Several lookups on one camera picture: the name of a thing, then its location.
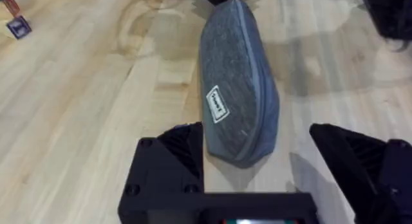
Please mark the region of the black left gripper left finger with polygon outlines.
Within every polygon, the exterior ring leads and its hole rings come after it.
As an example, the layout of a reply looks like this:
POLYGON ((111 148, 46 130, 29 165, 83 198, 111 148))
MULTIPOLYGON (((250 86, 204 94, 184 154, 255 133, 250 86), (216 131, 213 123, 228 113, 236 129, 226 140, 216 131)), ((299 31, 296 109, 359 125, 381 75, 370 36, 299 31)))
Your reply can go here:
POLYGON ((139 139, 124 196, 203 193, 203 125, 174 126, 139 139))

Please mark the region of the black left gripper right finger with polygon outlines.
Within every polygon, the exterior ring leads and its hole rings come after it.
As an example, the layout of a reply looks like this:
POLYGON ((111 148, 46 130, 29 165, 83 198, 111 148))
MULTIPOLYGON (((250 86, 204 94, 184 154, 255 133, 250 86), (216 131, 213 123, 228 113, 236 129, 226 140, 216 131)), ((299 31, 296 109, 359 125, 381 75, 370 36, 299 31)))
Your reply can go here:
POLYGON ((355 214, 356 223, 411 224, 411 144, 331 124, 309 133, 355 214))

